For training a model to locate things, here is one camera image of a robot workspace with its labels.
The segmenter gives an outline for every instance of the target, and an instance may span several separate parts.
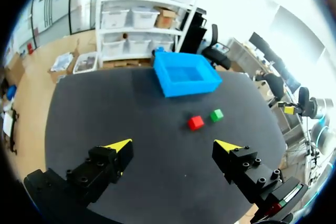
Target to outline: green cube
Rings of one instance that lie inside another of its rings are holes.
[[[210,117],[212,121],[215,123],[215,122],[218,122],[220,119],[222,119],[224,116],[223,116],[222,111],[218,109],[218,110],[213,111]]]

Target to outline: computer monitor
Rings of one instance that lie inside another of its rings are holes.
[[[268,43],[263,38],[261,38],[257,33],[253,33],[249,41],[264,54],[268,52],[269,50]]]

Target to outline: cardboard box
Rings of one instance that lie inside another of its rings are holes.
[[[104,61],[101,69],[112,69],[117,67],[137,67],[139,66],[138,60],[114,60]]]
[[[24,73],[25,68],[22,65],[22,59],[19,53],[16,52],[8,65],[5,66],[5,78],[10,86],[18,86]]]
[[[173,20],[176,17],[176,12],[164,7],[155,7],[155,9],[160,12],[158,18],[156,19],[155,26],[157,28],[170,29],[173,24]]]
[[[104,61],[101,69],[112,69],[112,68],[114,68],[114,62],[113,61]]]
[[[57,72],[52,72],[52,71],[50,71],[50,69],[48,70],[48,73],[50,74],[53,83],[57,83],[58,79],[61,76],[66,76],[67,74],[72,74],[72,71],[74,70],[76,61],[77,61],[78,56],[79,56],[78,50],[75,50],[74,52],[72,52],[72,55],[73,55],[72,62],[70,63],[70,65],[68,66],[68,68],[66,70],[57,71]]]

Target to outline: desk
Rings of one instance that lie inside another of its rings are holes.
[[[249,74],[252,78],[257,70],[262,70],[264,73],[274,73],[280,76],[278,71],[264,59],[266,64],[263,64],[260,59],[254,56],[244,45],[238,42],[235,38],[229,43],[230,51],[227,56],[230,60],[236,61],[239,66]],[[297,103],[296,98],[285,84],[286,93],[281,99],[283,102]],[[302,126],[302,119],[298,115],[284,114],[282,109],[277,108],[277,105],[272,107],[272,111],[278,119],[279,127],[284,135],[288,145],[298,143],[300,140],[307,138],[306,130]]]
[[[134,158],[123,177],[89,209],[122,223],[234,223],[251,204],[212,160],[214,139],[253,146],[271,169],[285,142],[248,77],[219,74],[215,92],[169,99],[151,68],[66,76],[50,104],[47,167],[65,178],[93,146],[132,138]],[[224,114],[217,123],[209,118],[214,109]],[[193,115],[206,124],[195,132],[187,127]]]

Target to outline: blue plastic bin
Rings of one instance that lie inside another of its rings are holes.
[[[213,92],[222,82],[202,55],[156,52],[154,70],[165,97]]]

